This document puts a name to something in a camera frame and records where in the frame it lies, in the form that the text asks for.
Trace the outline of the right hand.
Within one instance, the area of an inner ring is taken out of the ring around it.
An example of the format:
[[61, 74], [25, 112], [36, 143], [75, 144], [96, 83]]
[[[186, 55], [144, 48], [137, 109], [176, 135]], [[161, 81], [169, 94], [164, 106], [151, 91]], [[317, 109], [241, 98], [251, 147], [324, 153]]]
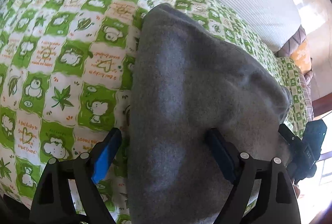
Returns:
[[298, 185], [293, 184], [293, 189], [294, 189], [296, 198], [299, 198], [299, 196], [300, 196], [300, 189], [298, 188]]

